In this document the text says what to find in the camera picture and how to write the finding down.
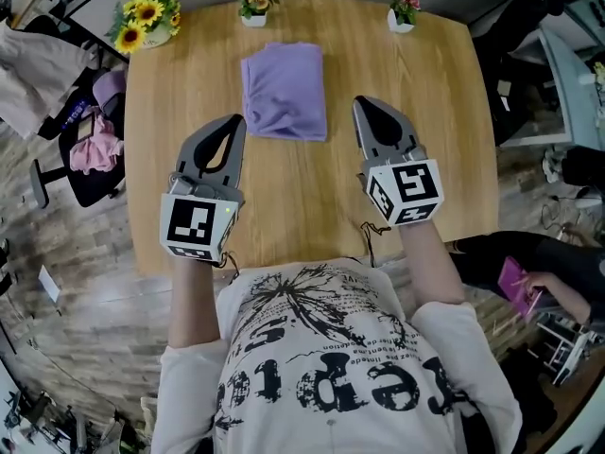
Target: office chair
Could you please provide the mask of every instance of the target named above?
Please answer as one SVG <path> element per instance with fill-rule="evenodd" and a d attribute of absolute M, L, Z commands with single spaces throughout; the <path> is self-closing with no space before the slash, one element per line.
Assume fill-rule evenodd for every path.
<path fill-rule="evenodd" d="M 115 136 L 124 139 L 124 110 L 126 95 L 118 94 L 112 97 L 103 107 L 104 114 L 113 123 Z M 73 171 L 70 167 L 69 152 L 78 140 L 78 123 L 64 130 L 59 136 L 59 151 L 63 161 L 61 168 L 42 171 L 38 160 L 34 160 L 29 168 L 31 186 L 34 197 L 40 208 L 49 203 L 46 186 L 61 178 L 67 177 L 74 190 L 76 200 L 82 207 L 90 207 L 104 197 L 114 199 L 118 195 L 116 187 L 124 180 L 124 156 L 117 158 L 117 165 L 111 171 L 91 170 L 89 175 L 81 171 Z"/>
<path fill-rule="evenodd" d="M 69 28 L 61 32 L 53 19 L 46 15 L 41 15 L 32 20 L 27 24 L 24 32 L 55 37 L 76 47 L 86 48 L 88 45 L 87 36 L 77 28 Z M 88 106 L 95 105 L 95 97 L 91 89 L 96 78 L 99 76 L 98 71 L 101 67 L 102 59 L 102 49 L 99 47 L 97 50 L 96 69 L 87 67 L 82 71 L 74 82 L 76 90 L 68 97 L 65 105 L 54 118 L 48 116 L 44 120 L 38 130 L 38 136 L 48 141 L 54 140 L 65 129 L 68 123 L 77 120 Z"/>
<path fill-rule="evenodd" d="M 473 39 L 488 94 L 497 146 L 519 131 L 530 117 L 523 97 L 524 89 L 511 87 L 510 109 L 507 110 L 498 93 L 498 82 L 520 78 L 526 83 L 529 80 L 541 84 L 552 80 L 548 70 L 542 66 L 514 60 L 509 52 L 538 28 L 546 15 L 561 15 L 563 10 L 563 0 L 513 0 L 487 33 Z"/>

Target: person's hand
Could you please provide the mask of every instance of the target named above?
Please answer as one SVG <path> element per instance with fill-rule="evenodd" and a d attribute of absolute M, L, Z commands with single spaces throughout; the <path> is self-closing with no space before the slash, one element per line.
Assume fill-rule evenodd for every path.
<path fill-rule="evenodd" d="M 532 292 L 535 288 L 548 288 L 552 284 L 553 274 L 551 272 L 528 272 L 514 286 L 524 285 L 527 292 Z"/>

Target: small flower pot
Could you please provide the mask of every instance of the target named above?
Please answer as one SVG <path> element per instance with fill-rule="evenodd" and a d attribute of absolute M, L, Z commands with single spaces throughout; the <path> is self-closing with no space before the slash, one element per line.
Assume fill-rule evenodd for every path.
<path fill-rule="evenodd" d="M 170 35 L 170 29 L 166 26 L 157 26 L 151 32 L 145 36 L 145 40 L 141 45 L 143 49 L 151 49 L 158 47 L 159 45 L 167 43 L 172 35 Z"/>
<path fill-rule="evenodd" d="M 412 24 L 397 24 L 397 17 L 393 9 L 389 10 L 387 15 L 387 22 L 389 24 L 389 30 L 398 34 L 407 34 L 414 26 Z"/>
<path fill-rule="evenodd" d="M 247 19 L 242 16 L 242 24 L 245 26 L 265 26 L 267 23 L 267 14 L 265 15 L 252 15 L 251 18 Z"/>

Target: shoe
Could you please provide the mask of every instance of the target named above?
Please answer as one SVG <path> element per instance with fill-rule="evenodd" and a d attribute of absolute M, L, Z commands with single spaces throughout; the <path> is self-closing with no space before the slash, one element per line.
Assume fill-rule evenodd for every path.
<path fill-rule="evenodd" d="M 547 149 L 542 160 L 542 171 L 546 176 L 546 181 L 549 183 L 558 182 L 561 178 L 561 175 L 557 170 L 556 162 L 552 157 L 553 153 L 554 150 L 552 148 Z"/>
<path fill-rule="evenodd" d="M 458 248 L 456 247 L 456 243 L 457 243 L 456 240 L 452 240 L 452 242 L 446 242 L 445 250 L 449 253 L 463 253 L 458 250 Z"/>

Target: graphic print shirt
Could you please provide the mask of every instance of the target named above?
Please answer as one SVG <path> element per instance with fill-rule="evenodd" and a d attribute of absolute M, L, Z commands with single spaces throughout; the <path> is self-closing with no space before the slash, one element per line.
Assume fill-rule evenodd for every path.
<path fill-rule="evenodd" d="M 152 453 L 510 453 L 521 413 L 469 305 L 406 322 L 349 259 L 243 271 L 222 340 L 162 358 Z"/>

